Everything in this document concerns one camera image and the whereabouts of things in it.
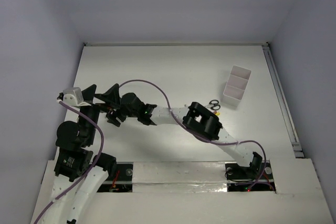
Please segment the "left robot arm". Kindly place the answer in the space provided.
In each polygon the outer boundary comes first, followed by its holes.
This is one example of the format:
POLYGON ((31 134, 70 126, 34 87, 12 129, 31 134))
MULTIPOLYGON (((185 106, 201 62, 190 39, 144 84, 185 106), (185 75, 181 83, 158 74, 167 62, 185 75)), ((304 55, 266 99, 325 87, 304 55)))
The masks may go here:
POLYGON ((119 178, 117 160, 103 153, 104 135, 98 126, 100 113, 120 108, 119 85, 97 94, 95 84, 61 92, 57 102, 76 113, 76 121, 64 121, 57 129, 59 149, 50 208, 42 223, 80 223, 94 194, 107 180, 119 178))

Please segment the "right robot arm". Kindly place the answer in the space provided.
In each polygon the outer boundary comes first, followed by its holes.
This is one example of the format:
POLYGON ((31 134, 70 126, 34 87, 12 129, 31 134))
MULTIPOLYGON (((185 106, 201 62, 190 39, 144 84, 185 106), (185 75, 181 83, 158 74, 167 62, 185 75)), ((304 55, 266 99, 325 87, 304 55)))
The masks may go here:
POLYGON ((246 177, 256 178, 260 174, 263 157, 234 139, 219 117, 198 102, 182 108, 167 108, 144 103, 135 93, 122 97, 108 95, 104 102, 108 122, 117 127, 127 118, 136 118, 144 125, 179 125, 201 141, 218 146, 234 159, 246 177))

